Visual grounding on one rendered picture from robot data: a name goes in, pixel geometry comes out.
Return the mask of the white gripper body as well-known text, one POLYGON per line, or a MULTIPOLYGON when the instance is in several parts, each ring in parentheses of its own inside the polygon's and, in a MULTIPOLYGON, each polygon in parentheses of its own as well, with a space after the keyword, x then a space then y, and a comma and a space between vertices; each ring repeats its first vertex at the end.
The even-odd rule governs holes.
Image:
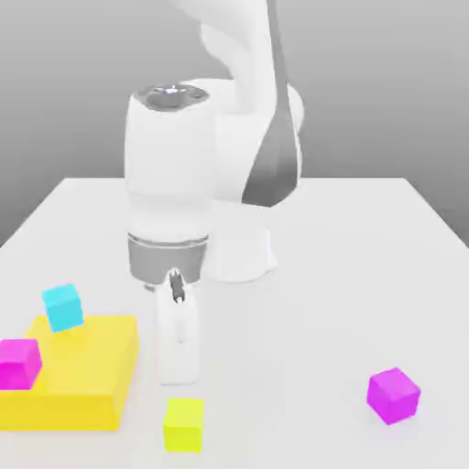
POLYGON ((200 374, 199 311, 192 286, 176 302, 169 284, 156 290, 157 361, 162 385, 188 385, 200 374))

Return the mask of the small yellow-green cube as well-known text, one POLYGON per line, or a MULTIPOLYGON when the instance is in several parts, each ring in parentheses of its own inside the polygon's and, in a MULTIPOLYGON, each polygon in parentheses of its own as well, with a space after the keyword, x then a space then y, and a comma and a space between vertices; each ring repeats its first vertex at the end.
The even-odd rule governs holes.
POLYGON ((163 422, 167 452, 200 453, 204 424, 204 401, 200 398, 170 398, 163 422))

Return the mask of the small cyan cube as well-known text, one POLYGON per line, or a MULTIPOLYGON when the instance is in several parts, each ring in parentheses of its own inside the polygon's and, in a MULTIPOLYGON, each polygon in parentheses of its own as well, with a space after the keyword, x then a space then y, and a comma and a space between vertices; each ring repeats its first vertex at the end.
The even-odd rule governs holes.
POLYGON ((63 332, 84 324, 81 299, 72 284, 43 290, 49 327, 53 333, 63 332))

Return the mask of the small magenta cube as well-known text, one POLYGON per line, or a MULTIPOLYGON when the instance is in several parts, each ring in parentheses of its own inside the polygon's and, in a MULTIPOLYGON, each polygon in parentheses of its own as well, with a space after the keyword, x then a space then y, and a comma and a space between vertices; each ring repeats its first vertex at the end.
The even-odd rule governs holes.
POLYGON ((421 389, 398 367, 370 377, 366 403, 386 425, 416 414, 421 389))
POLYGON ((0 341, 0 390, 30 390, 41 368, 37 339, 0 341))

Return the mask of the large yellow box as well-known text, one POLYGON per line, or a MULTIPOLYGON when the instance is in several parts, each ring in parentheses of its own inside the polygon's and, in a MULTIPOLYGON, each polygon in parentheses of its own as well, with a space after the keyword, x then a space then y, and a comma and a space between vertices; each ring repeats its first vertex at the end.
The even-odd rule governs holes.
POLYGON ((0 390, 0 431, 116 431, 139 339, 130 315, 91 315, 53 333, 38 316, 26 333, 43 366, 30 390, 0 390))

